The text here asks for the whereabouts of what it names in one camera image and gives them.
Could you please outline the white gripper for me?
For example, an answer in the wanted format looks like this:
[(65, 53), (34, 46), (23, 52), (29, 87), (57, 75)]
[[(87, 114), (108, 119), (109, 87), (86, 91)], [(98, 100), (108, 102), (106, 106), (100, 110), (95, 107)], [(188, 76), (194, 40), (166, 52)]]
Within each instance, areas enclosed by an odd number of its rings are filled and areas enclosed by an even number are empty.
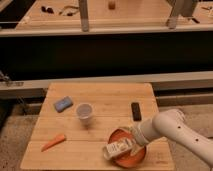
[(137, 154), (140, 150), (144, 149), (146, 146), (146, 143), (144, 142), (143, 139), (143, 135), (141, 134), (141, 131), (136, 125), (128, 126), (127, 130), (133, 137), (133, 149), (131, 150), (131, 154)]

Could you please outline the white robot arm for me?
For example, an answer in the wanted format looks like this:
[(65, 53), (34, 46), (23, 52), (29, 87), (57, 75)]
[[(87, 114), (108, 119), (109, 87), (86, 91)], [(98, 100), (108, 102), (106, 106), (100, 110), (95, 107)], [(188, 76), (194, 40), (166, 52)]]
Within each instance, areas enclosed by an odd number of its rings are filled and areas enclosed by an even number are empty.
[(213, 169), (213, 141), (189, 128), (185, 124), (184, 113), (179, 109), (163, 111), (138, 122), (130, 127), (130, 133), (140, 147), (166, 137), (191, 151)]

